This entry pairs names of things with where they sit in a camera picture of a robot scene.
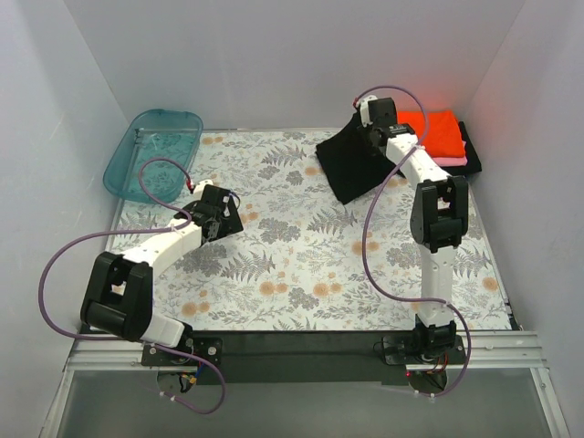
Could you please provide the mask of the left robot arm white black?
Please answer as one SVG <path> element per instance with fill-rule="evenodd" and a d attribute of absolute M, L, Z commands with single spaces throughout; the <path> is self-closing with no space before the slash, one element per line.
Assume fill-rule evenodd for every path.
<path fill-rule="evenodd" d="M 163 232 L 121 254 L 104 252 L 96 258 L 80 310 L 81 321 L 94 329 L 162 345 L 164 356 L 176 365 L 193 357 L 194 344 L 184 336 L 186 324 L 154 310 L 155 279 L 192 251 L 243 231 L 233 192 L 205 180 L 193 194 Z"/>

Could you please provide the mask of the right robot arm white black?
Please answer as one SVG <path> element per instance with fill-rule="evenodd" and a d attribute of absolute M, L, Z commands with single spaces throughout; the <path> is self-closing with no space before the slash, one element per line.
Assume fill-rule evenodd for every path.
<path fill-rule="evenodd" d="M 413 128 L 397 122 L 390 98 L 369 95 L 357 103 L 366 142 L 393 162 L 414 189 L 410 230 L 422 261 L 421 296 L 414 328 L 382 338 L 388 364 L 433 362 L 453 350 L 464 357 L 451 301 L 455 250 L 468 230 L 468 184 L 440 168 L 419 143 Z"/>

